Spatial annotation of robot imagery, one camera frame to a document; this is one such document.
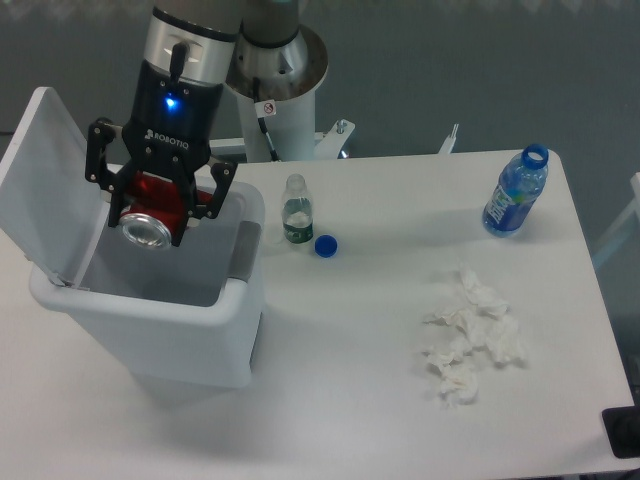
gray floor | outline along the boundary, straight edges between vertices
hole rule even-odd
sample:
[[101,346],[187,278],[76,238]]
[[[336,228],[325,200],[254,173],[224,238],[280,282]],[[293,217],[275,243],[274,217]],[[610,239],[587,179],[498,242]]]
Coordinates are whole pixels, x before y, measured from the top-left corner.
[[[15,127],[40,85],[58,90],[79,125],[125,122],[150,6],[0,3],[0,130]],[[564,161],[590,244],[631,200],[640,1],[312,0],[303,21],[330,55],[317,127],[355,122],[352,155],[434,153],[455,122],[456,151],[545,143]],[[229,96],[214,136],[240,136]],[[636,235],[599,274],[625,356],[640,353],[639,271]]]

crumpled tissue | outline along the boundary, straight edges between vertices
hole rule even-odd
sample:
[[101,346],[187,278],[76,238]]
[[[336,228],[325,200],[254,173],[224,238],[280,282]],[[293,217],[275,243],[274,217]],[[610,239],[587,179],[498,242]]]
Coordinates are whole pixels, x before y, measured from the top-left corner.
[[486,350],[498,365],[524,364],[526,349],[518,321],[507,315],[510,305],[498,292],[480,282],[468,265],[460,266],[460,280],[471,305],[436,310],[425,323],[454,327],[463,336],[448,345],[430,346],[426,362],[440,375],[440,396],[448,405],[472,403],[478,394],[478,376],[471,363],[475,350]]
[[500,318],[509,310],[509,302],[502,299],[493,288],[480,283],[476,272],[466,264],[460,265],[460,280],[467,299],[477,307],[478,313]]

white trash bin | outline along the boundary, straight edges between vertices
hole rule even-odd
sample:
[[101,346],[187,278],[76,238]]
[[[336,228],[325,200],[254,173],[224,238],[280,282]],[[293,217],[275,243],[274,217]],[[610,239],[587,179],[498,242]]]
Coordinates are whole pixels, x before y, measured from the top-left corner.
[[34,298],[136,374],[246,385],[264,306],[258,190],[232,183],[217,219],[189,229],[178,248],[145,250],[107,226],[85,151],[57,93],[37,89],[0,162],[0,227],[35,264]]

clear plastic bottle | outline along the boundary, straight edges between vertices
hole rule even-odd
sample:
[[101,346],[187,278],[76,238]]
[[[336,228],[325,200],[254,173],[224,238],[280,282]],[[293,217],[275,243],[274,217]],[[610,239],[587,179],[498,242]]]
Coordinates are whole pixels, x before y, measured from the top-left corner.
[[497,237],[516,233],[542,193],[547,180],[549,151],[529,145],[504,168],[498,186],[484,209],[485,228]]
[[293,174],[287,178],[282,195],[282,225],[284,237],[291,243],[304,243],[313,238],[313,214],[311,194],[304,177]]

trash bin lid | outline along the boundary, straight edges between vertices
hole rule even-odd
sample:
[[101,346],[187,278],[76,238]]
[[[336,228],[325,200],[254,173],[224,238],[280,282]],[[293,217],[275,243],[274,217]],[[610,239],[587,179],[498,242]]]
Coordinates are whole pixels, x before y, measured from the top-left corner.
[[56,285],[74,282],[107,208],[86,141],[52,88],[35,90],[0,162],[0,228]]

